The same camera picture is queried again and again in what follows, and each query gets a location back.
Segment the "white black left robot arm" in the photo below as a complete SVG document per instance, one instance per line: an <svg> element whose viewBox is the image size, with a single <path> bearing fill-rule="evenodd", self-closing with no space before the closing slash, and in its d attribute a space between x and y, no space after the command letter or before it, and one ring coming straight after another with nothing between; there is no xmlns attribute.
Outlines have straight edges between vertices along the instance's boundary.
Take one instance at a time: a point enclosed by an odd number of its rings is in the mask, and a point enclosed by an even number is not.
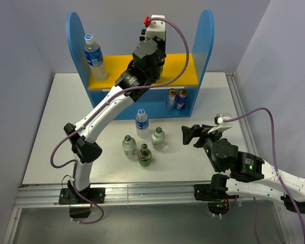
<svg viewBox="0 0 305 244"><path fill-rule="evenodd" d="M64 131L75 155L75 170L69 184L71 198L83 203L89 196L89 176L93 162L102 154L96 140L105 127L136 102L161 78L166 57L166 31L148 27L133 52L128 68L107 96L81 121L68 123Z"/></svg>

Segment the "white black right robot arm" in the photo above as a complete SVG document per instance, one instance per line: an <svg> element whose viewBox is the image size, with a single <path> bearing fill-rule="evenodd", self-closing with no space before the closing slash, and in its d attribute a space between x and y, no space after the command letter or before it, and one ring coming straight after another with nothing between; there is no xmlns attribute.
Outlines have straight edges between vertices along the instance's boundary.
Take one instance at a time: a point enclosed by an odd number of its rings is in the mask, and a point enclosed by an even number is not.
<svg viewBox="0 0 305 244"><path fill-rule="evenodd" d="M196 200L248 196L283 202L286 210L305 214L305 178L275 170L264 159L240 151L211 126L182 126L181 131L184 145L198 139L193 146L204 150L215 171L210 183L194 185Z"/></svg>

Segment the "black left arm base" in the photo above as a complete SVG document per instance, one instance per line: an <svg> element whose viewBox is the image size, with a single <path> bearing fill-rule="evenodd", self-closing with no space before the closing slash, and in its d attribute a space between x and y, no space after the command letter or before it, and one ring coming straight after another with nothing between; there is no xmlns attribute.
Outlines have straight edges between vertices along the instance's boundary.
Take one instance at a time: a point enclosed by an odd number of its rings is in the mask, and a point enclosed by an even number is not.
<svg viewBox="0 0 305 244"><path fill-rule="evenodd" d="M105 200L105 188L88 187L79 192L80 197L72 186L62 188L59 194L58 204L69 205L69 215L73 219L82 220L89 217L93 203L102 204Z"/></svg>

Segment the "plastic water bottle blue label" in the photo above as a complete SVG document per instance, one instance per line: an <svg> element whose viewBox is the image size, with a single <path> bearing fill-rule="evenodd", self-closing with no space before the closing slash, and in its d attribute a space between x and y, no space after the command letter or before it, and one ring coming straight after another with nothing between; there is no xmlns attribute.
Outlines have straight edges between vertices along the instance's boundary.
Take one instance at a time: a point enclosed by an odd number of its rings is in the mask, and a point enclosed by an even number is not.
<svg viewBox="0 0 305 244"><path fill-rule="evenodd" d="M135 117L137 135L140 138L149 136L149 118L144 109L139 109Z"/></svg>

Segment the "green glass bottle red label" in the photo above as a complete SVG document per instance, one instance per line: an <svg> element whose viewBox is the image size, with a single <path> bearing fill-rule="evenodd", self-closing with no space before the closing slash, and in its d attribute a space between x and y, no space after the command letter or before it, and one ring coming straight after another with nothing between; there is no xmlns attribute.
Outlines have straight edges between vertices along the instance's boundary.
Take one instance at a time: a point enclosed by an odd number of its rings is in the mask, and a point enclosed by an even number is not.
<svg viewBox="0 0 305 244"><path fill-rule="evenodd" d="M151 151L148 149L148 146L145 143L141 145L140 151L138 153L138 161L142 167L148 167L152 163Z"/></svg>

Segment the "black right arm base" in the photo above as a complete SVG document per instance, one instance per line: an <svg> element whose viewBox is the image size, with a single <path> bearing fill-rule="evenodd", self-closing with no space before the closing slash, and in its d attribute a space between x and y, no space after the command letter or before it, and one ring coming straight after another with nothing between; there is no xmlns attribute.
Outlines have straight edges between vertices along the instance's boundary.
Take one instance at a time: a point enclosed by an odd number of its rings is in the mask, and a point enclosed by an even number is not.
<svg viewBox="0 0 305 244"><path fill-rule="evenodd" d="M195 184L194 198L207 203L207 210L213 218L228 216L236 207L238 195L211 190L211 184Z"/></svg>

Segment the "green Perrier glass bottle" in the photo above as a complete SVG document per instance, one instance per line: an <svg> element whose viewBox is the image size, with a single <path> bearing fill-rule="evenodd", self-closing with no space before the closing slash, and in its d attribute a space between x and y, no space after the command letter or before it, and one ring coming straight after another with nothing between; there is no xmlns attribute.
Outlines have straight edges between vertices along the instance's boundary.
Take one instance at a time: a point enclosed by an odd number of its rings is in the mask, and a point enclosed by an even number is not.
<svg viewBox="0 0 305 244"><path fill-rule="evenodd" d="M156 81L160 80L163 74L163 66L156 67Z"/></svg>

